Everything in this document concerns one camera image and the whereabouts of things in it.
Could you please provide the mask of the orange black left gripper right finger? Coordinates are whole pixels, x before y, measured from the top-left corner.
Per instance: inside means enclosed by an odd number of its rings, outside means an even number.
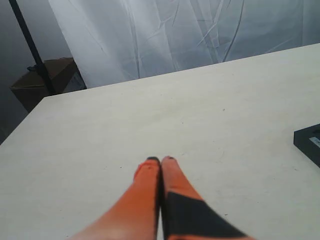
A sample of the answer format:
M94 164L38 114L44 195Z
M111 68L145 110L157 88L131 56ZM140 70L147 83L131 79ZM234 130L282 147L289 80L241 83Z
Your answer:
M217 214L190 184L178 161L161 161L164 200L162 227L166 240L252 240Z

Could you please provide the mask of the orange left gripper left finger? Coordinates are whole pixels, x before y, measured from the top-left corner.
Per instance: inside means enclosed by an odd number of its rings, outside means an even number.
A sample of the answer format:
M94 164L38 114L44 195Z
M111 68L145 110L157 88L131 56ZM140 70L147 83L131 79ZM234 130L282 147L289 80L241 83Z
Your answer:
M155 240L159 220L161 166L157 157L142 162L133 182L99 219L71 240Z

